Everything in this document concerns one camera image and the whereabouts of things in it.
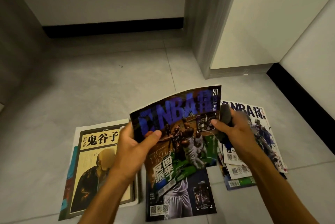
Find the person's left hand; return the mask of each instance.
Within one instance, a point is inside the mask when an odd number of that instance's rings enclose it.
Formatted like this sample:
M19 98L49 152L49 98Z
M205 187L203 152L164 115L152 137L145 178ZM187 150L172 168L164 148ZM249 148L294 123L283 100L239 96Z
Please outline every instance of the person's left hand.
M160 130L151 133L141 143L134 140L134 130L129 122L120 132L115 161L111 171L116 171L125 182L131 183L140 170L149 150L162 135Z

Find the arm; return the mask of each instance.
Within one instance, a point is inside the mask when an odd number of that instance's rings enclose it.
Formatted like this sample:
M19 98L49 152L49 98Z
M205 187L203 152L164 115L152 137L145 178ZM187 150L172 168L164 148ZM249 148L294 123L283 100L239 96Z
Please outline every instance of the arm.
M318 223L257 145L244 115L230 110L234 127L212 120L212 125L226 133L239 158L248 165L274 224Z
M141 169L149 150L158 142L161 131L156 130L140 144L134 138L131 123L120 132L113 167L78 224L111 224L119 209L121 198Z

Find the forearm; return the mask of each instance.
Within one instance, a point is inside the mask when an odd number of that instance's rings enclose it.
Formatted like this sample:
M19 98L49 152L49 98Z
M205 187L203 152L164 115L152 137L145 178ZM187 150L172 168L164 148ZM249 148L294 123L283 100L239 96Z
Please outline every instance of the forearm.
M275 224L317 223L265 154L252 156L247 165Z
M113 223L128 185L128 181L120 177L116 170L111 169L106 183L100 188L78 224Z

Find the basketball player in white uniform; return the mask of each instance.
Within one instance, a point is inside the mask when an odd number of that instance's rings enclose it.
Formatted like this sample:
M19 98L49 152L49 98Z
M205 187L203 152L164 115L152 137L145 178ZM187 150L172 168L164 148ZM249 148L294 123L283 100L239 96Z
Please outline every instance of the basketball player in white uniform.
M187 188L185 178L163 196L164 204L169 207L169 212L164 215L165 220L193 216Z
M204 145L204 139L200 133L195 134L195 144L197 146L197 154L203 152L207 156L207 149Z
M193 128L187 128L184 132L184 136L186 137L186 139L182 140L181 145L183 146L187 161L190 164L194 165L197 169L201 169L205 166L205 164L201 159L198 158L197 148L194 145L193 133Z

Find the magazine cover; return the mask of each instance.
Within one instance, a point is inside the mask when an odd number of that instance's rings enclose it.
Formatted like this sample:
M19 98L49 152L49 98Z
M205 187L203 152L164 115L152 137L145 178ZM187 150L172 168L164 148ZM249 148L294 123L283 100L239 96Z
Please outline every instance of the magazine cover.
M221 154L221 150L218 147L217 155L220 158L220 161L224 163L224 157ZM243 177L252 176L250 169L247 166L238 166L238 165L231 165L225 164L229 175L232 179L239 179Z
M256 181L253 176L232 179L229 175L226 165L222 162L219 156L217 157L217 161L219 163L221 173L224 176L224 184L226 185L227 190L241 189L256 185Z
M216 213L206 168L183 179L163 197L146 182L146 221Z
M82 215L111 168L119 134L128 119L76 128L59 220ZM137 176L124 193L121 205L138 203Z
M283 162L283 158L281 157L277 142L273 136L264 109L261 107L230 101L222 101L222 104L228 104L232 109L236 111L243 111L245 114L247 114L249 126L255 135L255 140L257 141L259 147L269 157L279 172L287 173L287 167ZM232 147L230 142L220 144L219 146L222 147L224 163L246 166L246 164L239 159L234 147Z
M184 178L216 165L221 86L199 87L149 104L130 114L135 140L159 129L162 136L145 161L151 187L161 197Z

